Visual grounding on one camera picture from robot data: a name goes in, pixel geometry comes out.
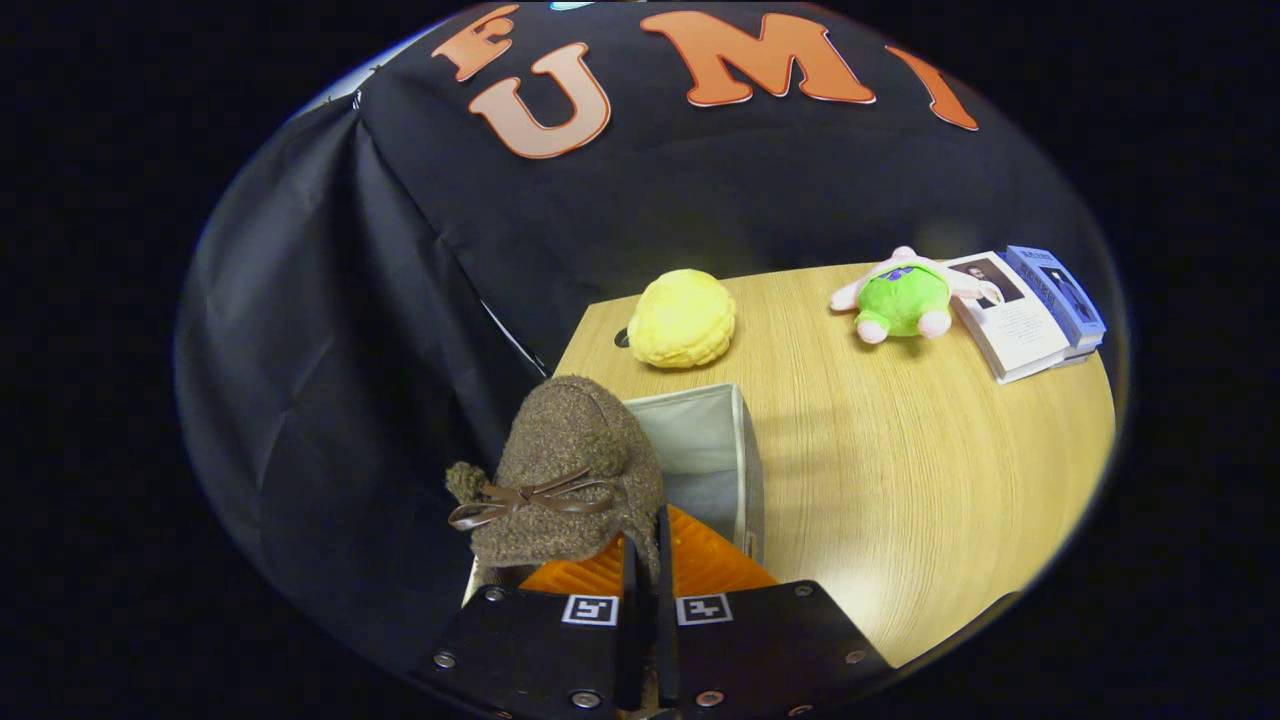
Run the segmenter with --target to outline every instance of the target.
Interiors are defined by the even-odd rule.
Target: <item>brown hat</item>
[[[621,532],[658,577],[662,468],[635,415],[594,380],[557,377],[529,393],[493,484],[466,462],[449,468],[445,483],[462,503],[449,521],[472,530],[483,574],[586,560]]]

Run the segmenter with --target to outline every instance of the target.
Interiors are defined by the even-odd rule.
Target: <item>wooden table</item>
[[[1097,355],[996,384],[959,318],[933,341],[864,345],[827,309],[872,264],[724,281],[728,352],[659,370],[613,343],[639,296],[590,306],[556,374],[622,400],[733,382],[765,487],[765,568],[813,579],[900,666],[1021,589],[1101,479],[1115,410]]]

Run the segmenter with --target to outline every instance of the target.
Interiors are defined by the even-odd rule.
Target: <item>yellow sponge ball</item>
[[[728,350],[736,305],[701,270],[672,270],[649,283],[627,324],[636,360],[658,368],[705,365]]]

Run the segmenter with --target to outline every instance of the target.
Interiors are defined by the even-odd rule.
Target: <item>book stack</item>
[[[1046,304],[1000,255],[979,252],[943,265],[998,290],[995,301],[986,297],[951,300],[997,383],[1011,383],[1066,360],[1071,342]]]
[[[1102,336],[1107,328],[1080,283],[1075,282],[1062,263],[1047,250],[1010,245],[1004,256],[1048,307],[1068,342],[1071,343],[1062,361],[1053,366],[1075,365],[1088,360],[1089,355],[1102,345]]]

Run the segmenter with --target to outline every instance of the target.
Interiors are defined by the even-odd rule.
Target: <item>orange letter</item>
[[[782,97],[791,87],[791,65],[800,64],[800,91],[818,100],[874,102],[876,94],[858,82],[820,24],[769,13],[760,20],[760,38],[696,10],[663,13],[640,20],[649,32],[660,32],[676,46],[694,88],[689,101],[698,106],[726,105],[751,99],[751,86],[728,74],[724,63],[746,73],[760,87]]]
[[[573,42],[543,55],[532,65],[538,74],[549,74],[573,104],[573,117],[567,123],[543,127],[516,94],[520,78],[498,81],[476,95],[467,110],[484,115],[498,137],[512,152],[534,160],[554,158],[581,147],[600,135],[609,122],[609,99],[595,76],[582,61],[585,42]]]
[[[933,101],[929,102],[929,108],[933,110],[934,115],[954,126],[963,127],[964,129],[978,129],[978,120],[973,119],[969,113],[964,111],[964,106],[960,105],[960,100],[957,100],[955,94],[951,92],[951,88],[947,87],[947,83],[942,79],[942,73],[940,73],[937,68],[914,55],[899,50],[897,47],[886,45],[884,50],[897,55],[904,63],[906,63],[906,67],[911,68],[915,77],[920,78],[920,82],[924,83],[924,88],[929,91],[929,97],[933,99]]]
[[[489,38],[498,35],[507,35],[511,32],[511,28],[516,27],[503,15],[509,15],[518,8],[520,5],[503,5],[498,8],[467,26],[462,32],[445,40],[443,45],[435,49],[435,53],[431,53],[431,56],[444,55],[452,60],[458,67],[458,74],[456,76],[458,82],[470,78],[511,47],[511,40],[489,42]]]

